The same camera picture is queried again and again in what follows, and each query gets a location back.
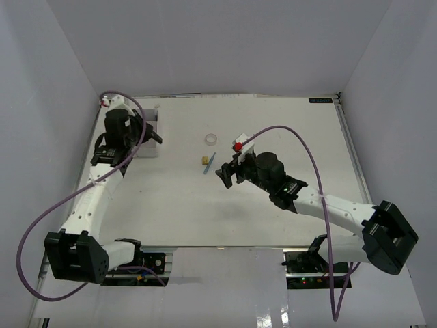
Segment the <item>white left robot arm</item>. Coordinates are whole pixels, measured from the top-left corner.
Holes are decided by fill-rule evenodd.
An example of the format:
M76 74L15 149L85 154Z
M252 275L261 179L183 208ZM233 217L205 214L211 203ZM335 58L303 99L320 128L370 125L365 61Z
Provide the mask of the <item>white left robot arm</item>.
M119 238L100 242L100 229L115 190L131 162L135 146L161 137L135 109L111 109L105 131L97 138L88 182L73 211L58 232L50 232L44 247L55 279L100 284L109 271L123 266L136 273L143 268L140 241Z

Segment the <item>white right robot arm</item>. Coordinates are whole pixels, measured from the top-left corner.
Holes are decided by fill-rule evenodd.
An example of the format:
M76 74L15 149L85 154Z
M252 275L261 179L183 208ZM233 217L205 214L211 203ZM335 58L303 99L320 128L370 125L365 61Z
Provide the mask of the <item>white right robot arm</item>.
M309 266L325 272L337 262L364 262L398 275L419 237L400 209L392 202L361 204L332 195L321 196L306 182L286 174L284 165L271 152L234 156L216 171L226 188L248 181L265 191L281 210L329 220L350 232L340 241L317 237L311 244Z

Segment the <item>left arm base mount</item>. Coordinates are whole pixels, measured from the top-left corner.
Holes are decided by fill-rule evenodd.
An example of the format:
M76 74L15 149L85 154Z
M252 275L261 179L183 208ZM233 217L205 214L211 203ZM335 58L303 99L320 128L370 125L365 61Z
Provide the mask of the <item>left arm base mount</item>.
M129 264L109 271L102 286L165 287L169 282L173 254L161 251L140 251Z

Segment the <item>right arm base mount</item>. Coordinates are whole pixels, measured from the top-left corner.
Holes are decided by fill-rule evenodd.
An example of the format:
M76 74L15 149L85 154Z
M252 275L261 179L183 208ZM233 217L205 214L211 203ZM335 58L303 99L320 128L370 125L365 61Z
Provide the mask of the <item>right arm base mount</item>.
M285 276L288 290L321 290L330 288L328 262L318 254L326 235L318 236L308 249L284 250Z

